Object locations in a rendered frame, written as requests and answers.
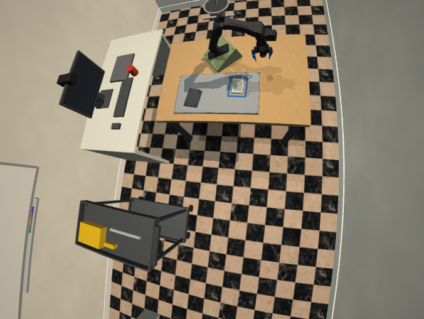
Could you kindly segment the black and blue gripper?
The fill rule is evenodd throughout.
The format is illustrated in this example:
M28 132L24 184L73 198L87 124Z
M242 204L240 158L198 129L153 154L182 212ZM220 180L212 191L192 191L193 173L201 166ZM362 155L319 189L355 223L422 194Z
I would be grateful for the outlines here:
M252 50L252 57L255 59L255 61L256 61L256 57L255 57L255 54L256 53L259 53L259 52L257 52L257 47L255 46L254 47L254 50ZM271 55L273 53L273 50L272 50L272 47L271 46L269 47L269 44L267 44L267 53L269 53L269 59L270 59L270 57L271 57Z

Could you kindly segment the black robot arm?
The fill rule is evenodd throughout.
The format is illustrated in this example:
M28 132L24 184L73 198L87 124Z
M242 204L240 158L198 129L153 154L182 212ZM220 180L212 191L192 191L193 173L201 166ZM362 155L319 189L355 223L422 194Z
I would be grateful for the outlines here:
M224 18L225 17L225 18ZM214 19L211 41L209 44L208 59L215 58L224 53L229 52L229 44L218 47L219 37L223 30L234 30L246 33L255 37L257 40L257 52L260 51L260 57L264 58L267 55L267 41L276 41L277 31L263 29L264 24L261 21L241 21L225 16L225 12L221 12ZM263 43L265 41L265 43ZM258 44L260 43L260 44Z

